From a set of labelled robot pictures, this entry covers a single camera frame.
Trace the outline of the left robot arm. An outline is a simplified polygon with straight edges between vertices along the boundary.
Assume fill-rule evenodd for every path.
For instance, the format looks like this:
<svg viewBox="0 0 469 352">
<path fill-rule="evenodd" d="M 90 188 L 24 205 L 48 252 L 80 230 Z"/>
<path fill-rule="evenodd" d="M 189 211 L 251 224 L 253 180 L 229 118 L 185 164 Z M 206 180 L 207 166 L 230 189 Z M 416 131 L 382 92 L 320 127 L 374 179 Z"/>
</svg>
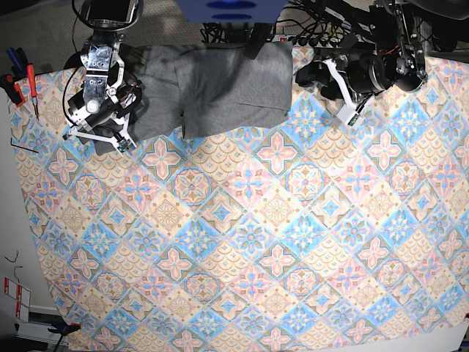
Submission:
<svg viewBox="0 0 469 352">
<path fill-rule="evenodd" d="M 295 82 L 300 87 L 319 84 L 324 98 L 342 99 L 336 117 L 344 125 L 359 126 L 364 109 L 384 91 L 415 92 L 426 82 L 411 5 L 374 1 L 363 11 L 345 1 L 300 1 L 299 8 L 325 27 L 296 38 L 298 44 L 312 46 L 314 56 L 296 72 Z"/>
</svg>

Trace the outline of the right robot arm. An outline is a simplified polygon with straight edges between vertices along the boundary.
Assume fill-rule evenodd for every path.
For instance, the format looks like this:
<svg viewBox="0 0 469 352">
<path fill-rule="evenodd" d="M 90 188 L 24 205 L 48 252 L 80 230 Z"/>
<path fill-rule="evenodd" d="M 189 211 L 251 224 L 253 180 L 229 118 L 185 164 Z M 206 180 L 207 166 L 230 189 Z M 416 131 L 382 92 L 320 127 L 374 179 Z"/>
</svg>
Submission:
<svg viewBox="0 0 469 352">
<path fill-rule="evenodd" d="M 141 82 L 126 71 L 120 56 L 124 31 L 140 19 L 143 1 L 75 1 L 77 20 L 93 30 L 80 52 L 82 89 L 68 100 L 70 129 L 63 135 L 112 145 L 119 153 L 136 146 L 128 132 L 130 113 L 141 102 Z"/>
</svg>

